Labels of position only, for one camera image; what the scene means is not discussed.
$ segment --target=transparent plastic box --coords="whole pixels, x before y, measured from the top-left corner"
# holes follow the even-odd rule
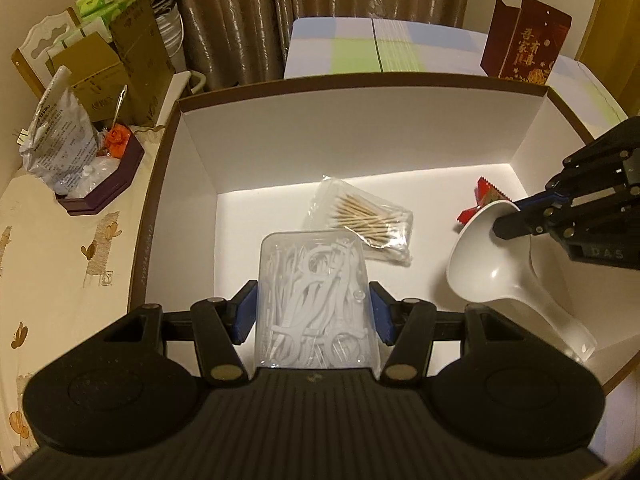
[[[380,352],[362,242],[347,231],[273,233],[262,241],[255,362],[371,368]]]

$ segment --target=white plastic spoon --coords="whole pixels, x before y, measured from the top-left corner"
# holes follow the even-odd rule
[[[540,283],[531,264],[530,237],[501,240],[494,234],[495,219],[513,211],[518,211],[516,205],[498,200],[466,224],[449,257],[449,286],[473,303],[508,299],[529,305],[586,361],[596,348],[596,340]]]

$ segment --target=ribbed black surface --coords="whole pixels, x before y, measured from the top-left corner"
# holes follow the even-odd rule
[[[10,477],[578,480],[602,467],[585,449],[543,459],[475,449],[443,430],[416,391],[381,386],[368,370],[262,369],[248,386],[213,391],[155,447],[110,458],[44,448]]]

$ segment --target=table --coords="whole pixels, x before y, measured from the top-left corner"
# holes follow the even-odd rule
[[[0,197],[0,465],[7,472],[37,447],[22,412],[31,376],[127,313],[134,264],[164,124],[190,78],[174,76],[157,127],[132,128],[145,150],[131,186],[92,216],[69,216],[37,177],[19,170]],[[96,241],[87,259],[82,248]]]
[[[293,24],[285,78],[350,72],[453,72],[480,67],[486,34],[377,18],[299,18]],[[547,84],[594,138],[626,114],[591,71],[559,56]]]

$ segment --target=wooden chair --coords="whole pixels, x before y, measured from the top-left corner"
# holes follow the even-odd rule
[[[24,43],[12,54],[12,63],[36,97],[44,94],[52,77],[46,65],[49,60],[47,49],[59,38],[78,29],[79,25],[80,21],[71,7],[61,14],[47,16],[31,27]]]

